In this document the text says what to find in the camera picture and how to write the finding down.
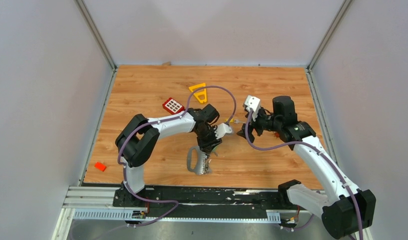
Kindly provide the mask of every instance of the wooden surface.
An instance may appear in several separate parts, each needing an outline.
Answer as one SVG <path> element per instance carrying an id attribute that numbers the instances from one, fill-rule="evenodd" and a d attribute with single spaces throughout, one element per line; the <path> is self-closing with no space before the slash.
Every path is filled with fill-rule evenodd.
<path id="1" fill-rule="evenodd" d="M 172 97 L 186 106 L 188 86 L 206 83 L 230 90 L 236 97 L 234 119 L 245 121 L 242 104 L 247 95 L 261 99 L 261 106 L 272 111 L 272 98 L 289 95 L 295 102 L 298 119 L 308 122 L 321 138 L 313 100 L 303 68 L 224 67 L 224 66 L 137 66 L 118 69 L 111 96 L 84 178 L 85 183 L 117 183 L 123 179 L 117 164 L 115 139 L 136 114 L 145 117 L 167 116 L 162 103 Z M 220 113 L 218 123 L 232 113 L 231 97 L 220 89 L 207 89 L 209 104 Z M 191 107 L 203 108 L 194 97 Z M 242 124 L 232 123 L 235 132 Z M 270 147 L 281 141 L 272 132 L 256 136 L 255 145 Z M 244 138 L 226 136 L 218 146 L 218 157 L 212 156 L 212 174 L 195 175 L 186 169 L 186 155 L 196 146 L 194 133 L 182 133 L 162 139 L 145 164 L 145 183 L 151 185 L 277 188 L 278 184 L 297 179 L 311 189 L 320 183 L 307 165 L 288 147 L 272 151 L 251 148 Z M 96 162 L 107 166 L 104 172 Z"/>

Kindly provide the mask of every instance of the red object with white squares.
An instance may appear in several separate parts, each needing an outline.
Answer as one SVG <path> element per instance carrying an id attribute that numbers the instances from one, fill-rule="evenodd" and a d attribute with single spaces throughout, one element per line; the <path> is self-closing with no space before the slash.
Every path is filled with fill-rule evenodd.
<path id="1" fill-rule="evenodd" d="M 185 110 L 185 107 L 172 97 L 163 103 L 163 108 L 172 115 Z"/>

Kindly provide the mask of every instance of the white panel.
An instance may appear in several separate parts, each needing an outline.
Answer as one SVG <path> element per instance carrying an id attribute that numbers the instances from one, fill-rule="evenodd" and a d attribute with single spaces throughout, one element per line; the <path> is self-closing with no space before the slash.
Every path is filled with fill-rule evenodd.
<path id="1" fill-rule="evenodd" d="M 0 240 L 51 238 L 110 74 L 74 1 L 0 1 Z"/>
<path id="2" fill-rule="evenodd" d="M 377 197 L 374 239 L 408 239 L 408 0 L 355 1 L 314 75 L 344 172 Z"/>
<path id="3" fill-rule="evenodd" d="M 306 65 L 341 0 L 86 0 L 117 64 Z"/>

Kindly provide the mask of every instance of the gray floor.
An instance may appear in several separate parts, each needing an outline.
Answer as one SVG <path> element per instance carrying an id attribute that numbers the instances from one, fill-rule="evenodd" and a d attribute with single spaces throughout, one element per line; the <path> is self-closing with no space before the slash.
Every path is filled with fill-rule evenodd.
<path id="1" fill-rule="evenodd" d="M 309 214 L 300 215 L 304 224 Z M 92 240 L 118 226 L 125 225 L 116 220 L 74 220 L 72 236 L 68 240 Z M 157 222 L 155 224 L 118 229 L 100 240 L 332 240 L 322 222 L 315 218 L 306 229 L 297 232 L 280 230 L 267 223 L 201 223 L 201 222 Z"/>

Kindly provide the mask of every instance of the yellow plastic piece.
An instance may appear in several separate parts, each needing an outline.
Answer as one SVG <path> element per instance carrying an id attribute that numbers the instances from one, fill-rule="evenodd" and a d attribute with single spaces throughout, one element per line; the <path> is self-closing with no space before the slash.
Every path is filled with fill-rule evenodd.
<path id="1" fill-rule="evenodd" d="M 190 87 L 189 87 L 189 90 L 190 90 L 191 92 L 193 92 L 195 89 L 201 88 L 201 87 L 205 87 L 205 86 L 206 86 L 206 84 L 205 84 L 205 82 L 204 82 L 204 83 L 201 83 L 201 84 L 197 84 L 197 85 L 194 85 L 194 86 L 190 86 Z M 207 89 L 206 89 L 206 88 L 204 88 L 202 91 L 199 91 L 199 92 L 194 93 L 193 95 L 196 97 L 196 99 L 198 99 L 198 101 L 199 101 L 200 103 L 204 104 L 204 103 L 207 102 Z"/>

